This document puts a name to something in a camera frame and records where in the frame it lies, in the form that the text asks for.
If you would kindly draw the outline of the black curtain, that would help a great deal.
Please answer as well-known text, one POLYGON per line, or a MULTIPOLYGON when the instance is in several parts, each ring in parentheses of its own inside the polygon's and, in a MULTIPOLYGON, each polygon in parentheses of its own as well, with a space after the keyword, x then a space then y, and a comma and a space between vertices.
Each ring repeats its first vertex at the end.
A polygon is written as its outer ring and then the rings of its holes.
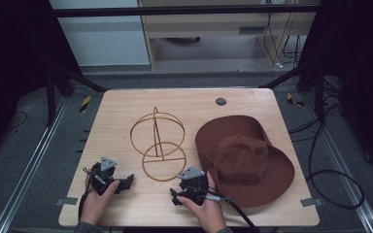
POLYGON ((58 19, 29 15, 51 9, 50 0, 0 0, 0 138, 17 100, 46 85, 42 54, 31 43, 34 35, 60 65, 81 72, 58 19))
POLYGON ((323 72, 341 80, 342 103, 373 160, 373 0, 321 0, 302 61, 320 53, 323 72))

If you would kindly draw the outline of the person's right hand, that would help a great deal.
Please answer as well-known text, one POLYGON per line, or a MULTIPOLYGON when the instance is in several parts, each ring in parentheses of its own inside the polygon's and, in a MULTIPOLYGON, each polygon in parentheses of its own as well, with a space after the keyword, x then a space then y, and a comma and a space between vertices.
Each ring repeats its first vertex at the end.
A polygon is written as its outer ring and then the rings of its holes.
POLYGON ((208 193, 207 198, 201 206, 196 205, 186 197, 178 197, 184 206, 195 214, 202 229, 206 233, 217 233, 221 229, 228 227, 220 202, 212 200, 212 197, 213 194, 208 193))

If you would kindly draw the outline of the black metal stand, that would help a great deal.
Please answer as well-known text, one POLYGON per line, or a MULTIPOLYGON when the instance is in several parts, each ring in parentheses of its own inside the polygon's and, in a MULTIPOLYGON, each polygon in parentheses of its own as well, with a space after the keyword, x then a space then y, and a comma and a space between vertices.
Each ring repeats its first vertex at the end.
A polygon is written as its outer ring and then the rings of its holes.
POLYGON ((286 72, 278 79, 261 85, 260 88, 273 89, 280 83, 284 83, 287 80, 300 76, 296 88, 301 91, 307 91, 312 85, 315 86, 315 113, 320 122, 324 122, 324 109, 323 109, 323 66, 318 61, 308 61, 296 68, 286 72))
POLYGON ((74 93, 74 87, 69 80, 77 81, 97 92, 106 92, 107 88, 102 87, 86 79, 82 74, 78 74, 70 69, 65 68, 55 62, 48 62, 46 67, 46 93, 48 106, 47 126, 54 123, 56 117, 56 103, 54 89, 57 88, 62 96, 71 96, 74 93))

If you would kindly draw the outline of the white cabinet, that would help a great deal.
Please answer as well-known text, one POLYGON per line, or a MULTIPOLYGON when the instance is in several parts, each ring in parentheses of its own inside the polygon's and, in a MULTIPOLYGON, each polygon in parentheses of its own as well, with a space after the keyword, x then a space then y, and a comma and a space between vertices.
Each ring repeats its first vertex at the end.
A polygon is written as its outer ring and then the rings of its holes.
MULTIPOLYGON (((55 10, 130 8, 137 0, 50 0, 55 10)), ((81 67, 149 65, 142 20, 132 17, 60 17, 81 67)))

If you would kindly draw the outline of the brown brimmed hat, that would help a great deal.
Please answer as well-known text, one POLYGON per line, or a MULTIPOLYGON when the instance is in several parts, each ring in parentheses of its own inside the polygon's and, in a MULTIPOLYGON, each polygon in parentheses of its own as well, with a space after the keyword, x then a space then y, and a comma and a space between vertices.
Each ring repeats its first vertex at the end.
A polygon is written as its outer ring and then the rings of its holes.
POLYGON ((195 145, 202 168, 218 191, 241 208, 274 202, 291 186, 294 166, 272 146, 251 116, 223 116, 197 131, 195 145))

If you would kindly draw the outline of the yellow black striped tape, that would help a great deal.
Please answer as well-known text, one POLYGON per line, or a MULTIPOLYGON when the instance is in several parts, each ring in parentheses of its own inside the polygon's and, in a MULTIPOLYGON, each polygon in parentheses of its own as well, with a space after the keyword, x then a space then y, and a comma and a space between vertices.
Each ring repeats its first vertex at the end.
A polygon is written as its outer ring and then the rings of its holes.
POLYGON ((80 113, 84 113, 86 111, 86 108, 89 104, 90 99, 91 99, 91 96, 89 96, 89 95, 84 98, 83 103, 82 103, 82 105, 80 107, 80 110, 79 110, 80 113))
POLYGON ((291 105, 303 107, 305 104, 302 101, 295 101, 290 93, 287 93, 287 102, 291 105))

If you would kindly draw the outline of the person's left hand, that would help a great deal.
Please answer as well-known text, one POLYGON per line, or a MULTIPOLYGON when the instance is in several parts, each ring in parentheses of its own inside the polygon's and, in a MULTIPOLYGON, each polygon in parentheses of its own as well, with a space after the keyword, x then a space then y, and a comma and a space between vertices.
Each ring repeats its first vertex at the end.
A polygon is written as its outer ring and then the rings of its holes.
POLYGON ((91 190, 83 204, 80 221, 96 225, 104 215, 119 184, 119 180, 113 181, 102 195, 99 195, 95 190, 91 190))

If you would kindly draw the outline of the aluminium floor rail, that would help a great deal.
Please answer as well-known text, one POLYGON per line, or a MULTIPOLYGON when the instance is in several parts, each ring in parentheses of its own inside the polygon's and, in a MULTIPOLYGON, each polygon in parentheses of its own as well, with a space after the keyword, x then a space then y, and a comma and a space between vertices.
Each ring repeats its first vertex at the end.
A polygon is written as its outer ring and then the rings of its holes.
POLYGON ((319 136, 321 136, 323 139, 323 143, 327 150, 327 154, 334 168, 328 169, 327 171, 319 170, 313 172, 312 154, 315 146, 312 146, 309 155, 309 176, 307 178, 307 181, 311 184, 314 184, 314 178, 316 178, 318 175, 330 173, 338 174, 365 231, 367 233, 373 233, 373 209, 371 208, 370 204, 366 199, 362 186, 357 182, 356 178, 351 173, 345 160, 341 156, 340 150, 336 147, 329 130, 325 128, 323 122, 320 122, 319 129, 317 130, 314 139, 317 139, 319 136))
POLYGON ((3 211, 0 213, 0 233, 7 233, 17 210, 40 166, 42 159, 48 149, 51 139, 61 121, 65 109, 68 105, 69 98, 61 97, 58 106, 55 109, 55 117, 51 124, 49 124, 40 138, 40 141, 34 149, 17 185, 7 201, 3 211))

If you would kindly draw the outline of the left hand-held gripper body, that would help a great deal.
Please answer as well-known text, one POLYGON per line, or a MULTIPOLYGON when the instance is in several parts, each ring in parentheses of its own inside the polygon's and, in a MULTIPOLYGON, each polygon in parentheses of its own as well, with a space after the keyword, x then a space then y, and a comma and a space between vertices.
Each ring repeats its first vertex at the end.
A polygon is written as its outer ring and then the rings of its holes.
POLYGON ((114 181, 113 174, 115 173, 117 163, 107 157, 102 157, 101 160, 95 163, 91 170, 91 186, 99 195, 103 195, 109 185, 114 181))

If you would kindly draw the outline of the gold wire hat stand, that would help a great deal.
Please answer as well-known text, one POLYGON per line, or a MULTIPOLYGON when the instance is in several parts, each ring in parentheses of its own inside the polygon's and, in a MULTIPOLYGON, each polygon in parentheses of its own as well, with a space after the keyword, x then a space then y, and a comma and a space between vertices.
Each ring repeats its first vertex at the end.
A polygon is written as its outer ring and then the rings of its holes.
POLYGON ((130 143, 141 156, 142 170, 157 182, 174 180, 186 168, 185 138, 181 120, 157 107, 136 120, 129 131, 130 143))

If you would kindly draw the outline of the grey tape piece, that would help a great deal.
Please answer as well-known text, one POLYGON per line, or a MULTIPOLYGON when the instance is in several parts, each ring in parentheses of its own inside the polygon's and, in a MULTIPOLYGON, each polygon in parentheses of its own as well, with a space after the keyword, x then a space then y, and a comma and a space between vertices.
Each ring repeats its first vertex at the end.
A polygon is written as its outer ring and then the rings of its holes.
POLYGON ((300 203, 303 207, 309 207, 309 206, 321 206, 322 205, 322 200, 320 198, 306 198, 306 199, 301 199, 300 203))
POLYGON ((76 205, 77 202, 78 202, 78 198, 76 198, 76 197, 64 197, 64 198, 58 198, 55 201, 55 205, 57 205, 57 206, 76 205))

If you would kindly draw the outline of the black horizontal bar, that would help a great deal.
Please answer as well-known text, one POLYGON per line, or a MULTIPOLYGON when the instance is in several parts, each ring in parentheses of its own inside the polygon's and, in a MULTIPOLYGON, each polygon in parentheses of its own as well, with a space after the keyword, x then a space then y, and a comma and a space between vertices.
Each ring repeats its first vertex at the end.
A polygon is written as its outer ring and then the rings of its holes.
POLYGON ((129 16, 176 16, 219 14, 264 13, 311 13, 321 9, 320 4, 281 5, 214 5, 136 8, 60 9, 49 11, 55 17, 129 17, 129 16))

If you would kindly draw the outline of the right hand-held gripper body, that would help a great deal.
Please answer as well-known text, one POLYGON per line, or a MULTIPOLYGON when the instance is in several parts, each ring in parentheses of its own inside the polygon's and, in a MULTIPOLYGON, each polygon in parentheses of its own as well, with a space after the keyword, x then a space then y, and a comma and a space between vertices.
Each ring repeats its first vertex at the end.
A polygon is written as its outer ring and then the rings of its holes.
POLYGON ((189 166, 178 175, 178 178, 181 180, 179 183, 181 191, 178 197, 186 197, 196 205, 201 206, 204 203, 208 191, 206 173, 196 167, 189 166))

